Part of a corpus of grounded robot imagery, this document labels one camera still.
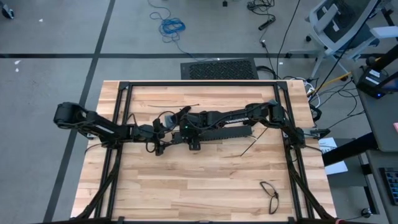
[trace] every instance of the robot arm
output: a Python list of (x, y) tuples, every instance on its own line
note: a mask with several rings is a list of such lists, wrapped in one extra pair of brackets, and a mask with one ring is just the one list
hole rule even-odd
[[(165, 133), (171, 130), (159, 118), (153, 121), (153, 126), (118, 125), (76, 103), (59, 104), (53, 121), (59, 128), (76, 129), (86, 137), (89, 134), (98, 136), (104, 147), (118, 147), (123, 142), (154, 143), (156, 156), (162, 155), (166, 147), (174, 144), (187, 143), (189, 150), (200, 150), (201, 141), (249, 136), (252, 134), (251, 126), (257, 122), (268, 128), (280, 128), (292, 139), (292, 144), (304, 145), (302, 130), (292, 126), (290, 119), (285, 117), (284, 108), (277, 103), (252, 103), (244, 109), (225, 113), (189, 113), (190, 109), (185, 107), (170, 117), (172, 124), (167, 126), (179, 126), (180, 129), (172, 133), (170, 142), (162, 141)], [(239, 122), (243, 122), (243, 126), (225, 127)]]

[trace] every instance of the wooden table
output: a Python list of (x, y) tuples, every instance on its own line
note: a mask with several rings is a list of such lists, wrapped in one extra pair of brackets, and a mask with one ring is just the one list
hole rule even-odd
[[(287, 83), (296, 126), (312, 127), (303, 82)], [(105, 81), (99, 96), (97, 112), (110, 120), (118, 85), (118, 81)], [(136, 115), (139, 125), (152, 124), (163, 111), (180, 109), (153, 106), (199, 103), (191, 112), (231, 111), (274, 98), (268, 86), (137, 86), (132, 92), (130, 112)], [(265, 127), (256, 124), (253, 135), (258, 137), (263, 130)], [(189, 151), (188, 145), (179, 144), (168, 147), (159, 157), (146, 152), (145, 144), (124, 144), (113, 219), (124, 216), (126, 220), (287, 221), (287, 217), (295, 217), (281, 131), (269, 128), (240, 156), (253, 141), (236, 138), (203, 142), (201, 151)], [(89, 146), (98, 143), (99, 140), (90, 141)], [(314, 139), (306, 139), (306, 143), (319, 147)], [(105, 152), (99, 146), (87, 152), (72, 217), (82, 212), (98, 190)], [(302, 155), (310, 190), (335, 216), (320, 152), (305, 148)], [(272, 183), (279, 193), (279, 209), (273, 215), (268, 214), (271, 197), (261, 189), (262, 180)], [(303, 195), (298, 191), (306, 216)], [(105, 195), (103, 215), (107, 201)]]

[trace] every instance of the blue cable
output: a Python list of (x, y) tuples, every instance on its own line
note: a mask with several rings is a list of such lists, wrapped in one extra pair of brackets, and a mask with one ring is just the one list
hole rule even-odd
[(180, 40), (180, 32), (185, 30), (185, 24), (177, 17), (175, 18), (170, 18), (172, 13), (170, 9), (162, 6), (155, 6), (152, 3), (147, 0), (148, 4), (156, 9), (165, 9), (169, 13), (169, 15), (166, 18), (163, 18), (162, 15), (160, 15), (159, 12), (152, 12), (149, 14), (149, 17), (153, 20), (161, 20), (162, 22), (160, 23), (160, 26), (158, 28), (159, 33), (162, 36), (162, 41), (163, 43), (171, 43), (174, 42), (177, 45), (177, 48), (184, 54), (189, 55), (189, 57), (195, 59), (197, 62), (203, 62), (205, 60), (215, 60), (213, 58), (205, 58), (203, 60), (198, 60), (196, 59), (192, 54), (184, 51), (181, 49), (181, 47), (178, 44), (178, 41)]

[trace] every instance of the black metal frame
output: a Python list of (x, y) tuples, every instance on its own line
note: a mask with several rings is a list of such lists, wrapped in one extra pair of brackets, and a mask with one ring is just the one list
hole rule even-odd
[[(292, 105), (290, 103), (290, 98), (289, 98), (289, 91), (287, 87), (286, 82), (231, 82), (231, 81), (220, 81), (220, 82), (120, 82), (119, 87), (118, 87), (118, 95), (116, 97), (116, 104), (114, 108), (114, 114), (113, 114), (113, 122), (117, 122), (118, 120), (118, 115), (120, 112), (120, 106), (121, 106), (121, 100), (122, 100), (122, 94), (123, 91), (126, 90), (126, 103), (124, 105), (124, 113), (123, 113), (123, 120), (122, 124), (127, 123), (127, 118), (129, 114), (129, 109), (130, 109), (130, 102), (131, 102), (131, 97), (132, 97), (132, 90), (134, 86), (271, 86), (274, 88), (274, 94), (275, 94), (275, 100), (277, 102), (281, 102), (280, 100), (280, 95), (279, 95), (279, 90), (283, 91), (284, 94), (284, 100), (286, 104), (286, 110), (287, 114), (289, 116), (289, 119), (291, 119), (292, 124), (295, 126), (294, 123), (294, 116), (292, 112)], [(287, 157), (287, 165), (289, 166), (289, 163), (292, 162), (292, 158), (290, 156), (290, 144), (289, 139), (287, 136), (282, 135), (283, 137), (283, 142), (284, 142), (284, 148), (285, 148), (285, 153), (289, 153), (289, 157)], [(111, 163), (111, 156), (113, 153), (113, 149), (107, 149), (106, 150), (106, 155), (105, 155), (105, 160), (104, 160), (104, 166), (103, 166), (103, 173), (101, 176), (101, 188), (106, 190), (107, 186), (104, 186), (106, 182), (109, 182), (109, 179), (112, 181), (112, 186), (111, 186), (111, 191), (109, 195), (109, 201), (108, 201), (108, 207), (106, 210), (106, 216), (105, 218), (111, 219), (112, 218), (112, 212), (113, 212), (113, 205), (114, 205), (114, 200), (116, 196), (116, 186), (118, 184), (118, 173), (119, 173), (119, 168), (120, 168), (120, 160), (122, 156), (122, 150), (123, 150), (123, 145), (121, 147), (117, 148), (117, 153), (116, 153), (116, 158), (115, 158), (115, 163), (113, 170), (116, 173), (113, 173), (112, 176), (108, 175), (109, 171), (109, 166)], [(301, 176), (301, 179), (304, 181), (305, 185), (307, 186), (307, 178), (305, 175), (305, 169), (304, 169), (304, 164), (302, 160), (302, 155), (301, 151), (299, 148), (295, 149), (296, 155), (297, 155), (297, 162), (298, 162), (298, 169), (299, 169), (299, 174)], [(293, 196), (293, 203), (294, 203), (294, 208), (295, 208), (295, 214), (296, 214), (296, 219), (303, 218), (302, 216), (302, 211), (300, 208), (300, 200), (299, 200), (299, 192), (297, 190), (297, 184), (295, 183), (294, 179), (289, 175), (290, 178), (290, 186), (292, 189), (292, 196)], [(100, 198), (96, 209), (95, 209), (95, 215), (94, 218), (100, 218), (101, 216), (101, 209), (102, 209), (102, 204), (103, 204), (103, 199), (102, 197)], [(305, 197), (305, 204), (307, 207), (307, 214), (310, 219), (314, 218), (313, 214), (313, 209), (312, 206), (310, 205), (309, 200)], [(223, 222), (223, 223), (247, 223), (247, 222)], [(267, 223), (291, 223), (289, 222), (267, 222)]]

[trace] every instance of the gray office chair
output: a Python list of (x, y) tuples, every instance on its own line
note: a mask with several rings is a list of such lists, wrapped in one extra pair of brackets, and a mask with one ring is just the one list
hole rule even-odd
[(10, 9), (7, 4), (4, 4), (2, 1), (0, 1), (0, 8), (1, 8), (1, 14), (7, 19), (13, 19), (14, 18), (14, 11)]
[[(359, 49), (364, 49), (365, 41), (373, 37), (367, 25), (359, 31), (356, 38), (348, 46), (348, 42), (353, 38), (355, 33), (361, 28), (363, 22), (368, 18), (377, 4), (377, 0), (324, 0), (310, 11), (310, 15), (305, 19), (311, 23), (311, 32), (307, 36), (306, 41), (315, 40), (316, 50), (291, 50), (287, 57), (291, 54), (312, 54), (317, 56), (317, 61), (312, 70), (311, 78), (314, 78), (319, 66), (324, 58), (332, 58), (337, 60), (336, 56), (340, 56), (345, 48), (349, 48), (356, 52), (352, 54), (349, 50), (343, 55), (343, 58), (356, 59), (360, 56)], [(368, 45), (377, 45), (378, 39), (373, 39)], [(338, 65), (347, 73), (342, 64)]]

